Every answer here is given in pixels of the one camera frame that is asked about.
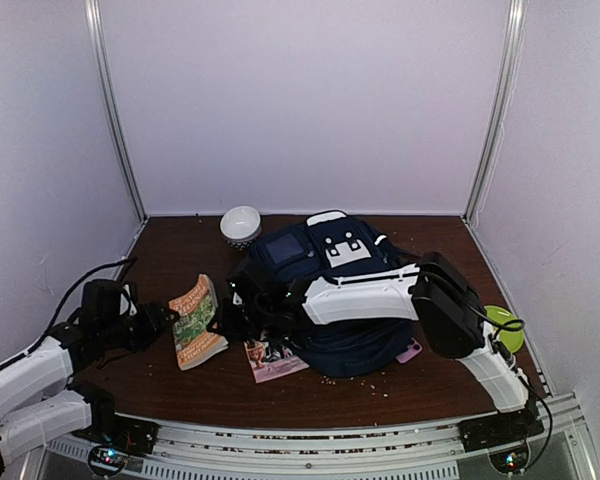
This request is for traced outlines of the orange green treehouse book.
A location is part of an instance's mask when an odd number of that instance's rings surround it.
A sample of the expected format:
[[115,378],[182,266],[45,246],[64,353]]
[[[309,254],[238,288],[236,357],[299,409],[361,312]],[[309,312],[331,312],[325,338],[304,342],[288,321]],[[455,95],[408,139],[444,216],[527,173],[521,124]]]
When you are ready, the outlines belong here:
[[168,306],[179,314],[172,333],[181,371],[195,368],[228,349],[228,341],[223,336],[207,330],[218,308],[215,287],[208,275],[200,274],[195,286],[170,300]]

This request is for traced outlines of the navy blue student backpack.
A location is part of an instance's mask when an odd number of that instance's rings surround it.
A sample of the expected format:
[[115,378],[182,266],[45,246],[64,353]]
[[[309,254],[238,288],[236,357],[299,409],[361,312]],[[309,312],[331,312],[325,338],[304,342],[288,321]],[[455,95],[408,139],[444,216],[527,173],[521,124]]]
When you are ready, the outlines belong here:
[[361,376],[414,338],[409,290],[420,267],[405,254],[369,223],[325,211],[255,241],[227,284],[260,337],[288,338],[328,377]]

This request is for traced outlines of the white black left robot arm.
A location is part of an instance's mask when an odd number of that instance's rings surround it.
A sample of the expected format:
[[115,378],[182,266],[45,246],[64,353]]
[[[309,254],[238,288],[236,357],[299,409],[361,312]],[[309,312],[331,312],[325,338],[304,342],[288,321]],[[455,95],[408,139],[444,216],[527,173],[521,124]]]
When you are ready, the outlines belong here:
[[140,304],[133,283],[93,280],[79,307],[33,345],[0,364],[0,477],[23,454],[68,433],[107,448],[104,464],[122,468],[136,444],[108,391],[74,377],[104,360],[147,350],[180,318],[167,304]]

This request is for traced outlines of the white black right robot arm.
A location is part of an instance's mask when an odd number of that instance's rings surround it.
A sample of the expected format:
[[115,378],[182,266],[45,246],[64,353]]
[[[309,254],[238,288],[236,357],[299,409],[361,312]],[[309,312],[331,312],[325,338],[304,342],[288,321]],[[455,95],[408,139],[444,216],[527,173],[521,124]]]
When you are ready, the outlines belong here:
[[510,442],[538,424],[536,393],[475,288],[440,253],[402,265],[275,268],[247,258],[228,275],[230,295],[207,329],[229,341],[286,344],[330,377],[365,375],[406,352],[418,324],[429,348],[460,362],[490,396],[492,430]]

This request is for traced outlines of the pink Shakespeare story book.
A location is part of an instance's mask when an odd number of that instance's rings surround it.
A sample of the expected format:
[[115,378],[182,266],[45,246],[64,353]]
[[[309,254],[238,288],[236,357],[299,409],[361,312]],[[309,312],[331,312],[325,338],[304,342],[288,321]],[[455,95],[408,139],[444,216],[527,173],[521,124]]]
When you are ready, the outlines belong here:
[[248,339],[244,350],[256,384],[276,380],[309,368],[291,349],[288,338]]

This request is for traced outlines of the white patterned ceramic bowl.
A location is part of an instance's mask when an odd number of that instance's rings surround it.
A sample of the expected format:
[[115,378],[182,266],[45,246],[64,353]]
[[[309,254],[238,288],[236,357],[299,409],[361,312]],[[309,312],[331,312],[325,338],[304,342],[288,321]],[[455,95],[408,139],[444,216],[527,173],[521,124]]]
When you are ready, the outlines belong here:
[[222,216],[220,231],[230,247],[248,249],[261,234],[261,215],[252,206],[234,207]]

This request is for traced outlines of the pink smartphone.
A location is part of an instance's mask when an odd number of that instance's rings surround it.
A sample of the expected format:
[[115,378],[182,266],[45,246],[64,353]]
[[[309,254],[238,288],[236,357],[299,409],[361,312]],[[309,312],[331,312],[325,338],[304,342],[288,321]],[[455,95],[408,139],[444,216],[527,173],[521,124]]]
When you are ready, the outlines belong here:
[[422,352],[422,346],[421,346],[421,344],[415,338],[413,338],[411,340],[411,343],[407,347],[407,349],[404,352],[402,352],[402,353],[400,353],[399,355],[396,356],[396,360],[400,364],[405,364],[405,363],[413,360],[421,352]]

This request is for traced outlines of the green plate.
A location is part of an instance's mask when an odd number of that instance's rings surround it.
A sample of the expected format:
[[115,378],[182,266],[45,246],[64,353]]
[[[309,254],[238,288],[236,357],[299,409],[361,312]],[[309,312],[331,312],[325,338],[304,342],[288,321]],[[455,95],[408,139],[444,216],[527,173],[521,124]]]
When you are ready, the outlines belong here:
[[498,332],[499,340],[512,353],[517,353],[524,344],[524,327],[520,324],[518,318],[509,310],[495,306],[485,306],[487,317],[497,326],[505,326]]

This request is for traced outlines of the front aluminium rail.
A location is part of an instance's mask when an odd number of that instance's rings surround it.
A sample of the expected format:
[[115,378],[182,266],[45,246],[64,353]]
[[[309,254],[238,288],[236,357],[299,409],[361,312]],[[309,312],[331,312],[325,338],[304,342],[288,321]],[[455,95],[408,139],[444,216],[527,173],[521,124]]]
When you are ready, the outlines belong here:
[[160,423],[151,453],[132,456],[66,435],[25,458],[22,479],[505,479],[530,451],[524,479],[597,479],[588,427],[571,403],[553,431],[468,450],[458,419],[344,429],[248,429]]

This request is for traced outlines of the left aluminium frame post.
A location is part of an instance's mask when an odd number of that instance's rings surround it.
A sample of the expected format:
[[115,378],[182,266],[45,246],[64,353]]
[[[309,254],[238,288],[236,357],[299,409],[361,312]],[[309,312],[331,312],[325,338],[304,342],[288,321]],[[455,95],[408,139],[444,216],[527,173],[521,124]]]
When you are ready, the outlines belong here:
[[108,61],[100,2],[84,1],[87,29],[91,39],[97,74],[100,82],[104,108],[114,150],[122,172],[126,189],[129,193],[135,215],[140,222],[147,220],[147,213],[141,199],[137,180],[131,165],[127,144],[124,137],[121,117],[115,98],[114,85]]

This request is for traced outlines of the aluminium frame post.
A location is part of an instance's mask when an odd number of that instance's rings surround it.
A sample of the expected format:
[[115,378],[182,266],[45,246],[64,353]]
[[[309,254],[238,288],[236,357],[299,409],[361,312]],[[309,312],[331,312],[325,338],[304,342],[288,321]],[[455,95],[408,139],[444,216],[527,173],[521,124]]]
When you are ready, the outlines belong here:
[[140,222],[147,220],[147,213],[141,199],[137,180],[131,165],[127,144],[124,137],[121,117],[115,98],[114,85],[108,61],[100,2],[84,1],[87,29],[91,39],[97,74],[100,82],[104,108],[114,150],[122,172],[126,189],[129,193],[135,215]]
[[504,119],[517,75],[527,1],[511,0],[504,35],[498,79],[481,155],[464,212],[464,220],[474,224],[486,198],[489,178],[503,137]]

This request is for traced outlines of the right aluminium frame post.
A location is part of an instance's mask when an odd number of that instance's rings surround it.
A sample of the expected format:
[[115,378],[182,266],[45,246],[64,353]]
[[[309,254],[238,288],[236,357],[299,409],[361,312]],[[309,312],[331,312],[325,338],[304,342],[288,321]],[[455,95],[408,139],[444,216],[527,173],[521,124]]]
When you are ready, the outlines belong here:
[[504,35],[498,79],[481,155],[464,212],[464,220],[474,224],[486,198],[489,178],[503,137],[504,119],[517,75],[527,1],[511,0]]

